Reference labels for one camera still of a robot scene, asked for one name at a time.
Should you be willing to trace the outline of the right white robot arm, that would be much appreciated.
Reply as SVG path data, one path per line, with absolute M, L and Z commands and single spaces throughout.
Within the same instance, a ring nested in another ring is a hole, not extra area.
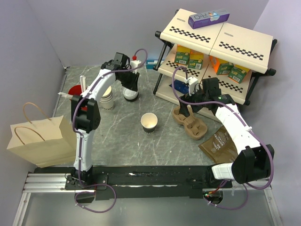
M 274 176 L 271 145 L 264 144 L 242 118 L 238 106 L 229 94 L 223 95 L 217 78 L 202 80 L 202 87 L 195 77 L 184 80 L 189 92 L 179 97 L 180 113 L 187 115 L 187 106 L 194 112 L 207 108 L 223 124 L 237 149 L 238 156 L 232 163 L 221 163 L 211 167 L 212 172 L 205 177 L 209 187 L 217 187 L 222 179 L 235 180 L 239 184 L 268 178 L 265 189 Z

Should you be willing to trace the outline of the black paper coffee cup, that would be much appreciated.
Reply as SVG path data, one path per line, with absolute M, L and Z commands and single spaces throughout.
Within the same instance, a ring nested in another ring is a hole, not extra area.
M 158 124 L 158 118 L 153 113 L 145 113 L 141 119 L 140 123 L 143 127 L 143 131 L 150 134 L 153 133 L 156 129 L 156 126 Z

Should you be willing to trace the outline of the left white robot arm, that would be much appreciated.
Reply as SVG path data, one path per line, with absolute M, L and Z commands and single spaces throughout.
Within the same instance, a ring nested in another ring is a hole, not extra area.
M 101 65 L 97 77 L 85 91 L 72 96 L 71 122 L 77 143 L 71 178 L 80 188 L 88 189 L 93 183 L 92 142 L 101 121 L 98 102 L 115 81 L 120 81 L 123 87 L 137 92 L 137 69 L 144 64 L 145 62 L 138 60 L 136 55 L 129 60 L 128 56 L 117 52 L 112 60 Z

